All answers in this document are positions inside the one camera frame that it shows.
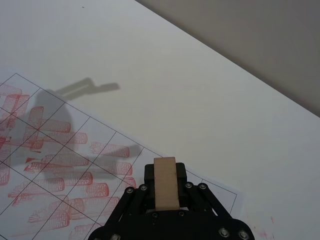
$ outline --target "white tabletop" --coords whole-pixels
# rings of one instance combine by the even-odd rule
[[[70,102],[245,193],[256,239],[319,238],[319,118],[139,3],[2,1],[0,65],[117,83]]]

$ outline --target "wooden block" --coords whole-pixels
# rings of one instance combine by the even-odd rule
[[[154,159],[155,210],[179,210],[177,168],[175,157]]]

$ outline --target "grid paper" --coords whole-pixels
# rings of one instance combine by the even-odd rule
[[[0,81],[0,240],[87,239],[162,156],[17,73]],[[238,191],[187,177],[240,211]]]

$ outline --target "paper sheet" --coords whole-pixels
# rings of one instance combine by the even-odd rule
[[[18,73],[1,70],[0,82],[0,239],[86,239],[164,156]],[[240,214],[239,191],[189,168],[187,177]]]

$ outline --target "gray wall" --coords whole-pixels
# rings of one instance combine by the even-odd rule
[[[320,116],[319,0],[138,0]]]

